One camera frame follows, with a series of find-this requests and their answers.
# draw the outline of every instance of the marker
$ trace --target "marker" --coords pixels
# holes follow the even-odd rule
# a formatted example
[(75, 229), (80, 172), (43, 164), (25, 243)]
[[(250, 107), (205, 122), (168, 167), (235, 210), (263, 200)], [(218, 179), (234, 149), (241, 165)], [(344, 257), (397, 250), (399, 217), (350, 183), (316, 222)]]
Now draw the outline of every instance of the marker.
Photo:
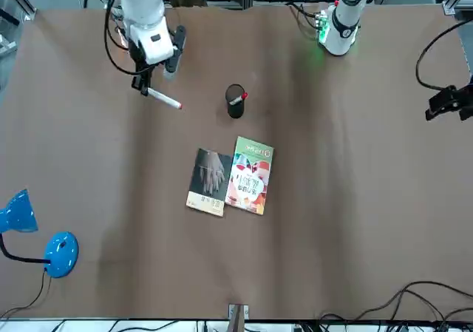
[(228, 103), (230, 105), (237, 105), (240, 101), (244, 101), (246, 98), (248, 98), (248, 93), (245, 92), (241, 94), (238, 98), (235, 98), (232, 101), (229, 101)]
[(152, 88), (148, 88), (148, 94), (156, 98), (157, 100), (163, 101), (164, 103), (172, 106), (173, 108), (176, 108), (176, 109), (183, 108), (183, 105), (179, 103), (178, 101), (175, 101), (173, 98), (170, 98), (167, 95), (164, 95), (163, 93), (159, 93)]

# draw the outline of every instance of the black cup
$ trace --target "black cup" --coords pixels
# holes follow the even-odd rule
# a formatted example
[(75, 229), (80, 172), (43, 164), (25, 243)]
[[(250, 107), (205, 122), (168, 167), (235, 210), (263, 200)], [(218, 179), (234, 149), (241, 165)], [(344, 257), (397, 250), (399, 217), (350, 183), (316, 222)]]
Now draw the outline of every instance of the black cup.
[(239, 84), (232, 84), (227, 88), (225, 92), (225, 100), (227, 101), (227, 112), (228, 114), (234, 118), (241, 118), (243, 112), (245, 112), (245, 99), (242, 99), (238, 103), (231, 105), (231, 102), (237, 99), (238, 97), (242, 97), (245, 94), (245, 90)]

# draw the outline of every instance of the tabletop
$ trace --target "tabletop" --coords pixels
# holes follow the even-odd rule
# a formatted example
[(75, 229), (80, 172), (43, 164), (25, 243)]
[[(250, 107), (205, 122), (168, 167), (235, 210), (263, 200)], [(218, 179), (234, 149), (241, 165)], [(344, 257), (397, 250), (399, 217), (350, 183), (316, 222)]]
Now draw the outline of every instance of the tabletop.
[[(24, 28), (0, 109), (0, 200), (28, 188), (39, 231), (5, 242), (42, 257), (54, 232), (71, 231), (80, 256), (23, 316), (224, 319), (242, 303), (252, 319), (350, 318), (413, 280), (473, 286), (473, 121), (426, 122), (434, 92), (415, 80), (421, 50), (455, 22), (440, 6), (367, 7), (344, 57), (289, 7), (167, 14), (186, 26), (186, 48), (176, 77), (156, 69), (153, 87), (181, 111), (110, 64), (104, 11), (40, 11)], [(469, 81), (457, 33), (421, 75)], [(249, 94), (238, 120), (225, 108), (234, 83)], [(232, 155), (237, 136), (275, 149), (264, 215), (187, 208), (197, 149)], [(29, 302), (41, 267), (0, 260), (1, 309)], [(416, 291), (445, 311), (467, 303)], [(432, 315), (405, 297), (398, 318)]]

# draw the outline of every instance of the book cover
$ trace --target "book cover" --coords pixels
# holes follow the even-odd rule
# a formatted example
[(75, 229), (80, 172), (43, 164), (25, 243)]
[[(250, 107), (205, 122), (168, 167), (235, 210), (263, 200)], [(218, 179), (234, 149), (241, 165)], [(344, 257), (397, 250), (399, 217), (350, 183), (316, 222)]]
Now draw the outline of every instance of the book cover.
[(231, 160), (231, 156), (207, 149), (197, 151), (187, 195), (187, 206), (216, 216), (223, 216)]
[(263, 215), (273, 147), (238, 137), (225, 202)]

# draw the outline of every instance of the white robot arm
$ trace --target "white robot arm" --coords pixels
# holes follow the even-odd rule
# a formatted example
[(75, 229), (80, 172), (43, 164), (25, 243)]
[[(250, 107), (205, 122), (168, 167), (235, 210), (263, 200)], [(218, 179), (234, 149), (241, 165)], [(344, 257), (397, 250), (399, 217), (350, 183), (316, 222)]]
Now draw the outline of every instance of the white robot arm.
[[(182, 109), (182, 105), (172, 98), (151, 88), (152, 72), (159, 65), (164, 66), (164, 75), (168, 78), (177, 71), (180, 56), (186, 41), (186, 29), (180, 25), (173, 32), (166, 24), (163, 0), (103, 0), (107, 3), (104, 42), (106, 53), (114, 66), (128, 75), (133, 75), (132, 87), (142, 95), (150, 95), (168, 105)], [(122, 36), (126, 39), (130, 57), (135, 61), (135, 70), (125, 70), (118, 66), (108, 48), (111, 38), (109, 17), (123, 21)]]
[(141, 48), (147, 64), (158, 64), (174, 54), (163, 0), (121, 0), (129, 42)]
[(366, 0), (339, 0), (321, 15), (319, 42), (333, 55), (344, 55), (355, 42)]

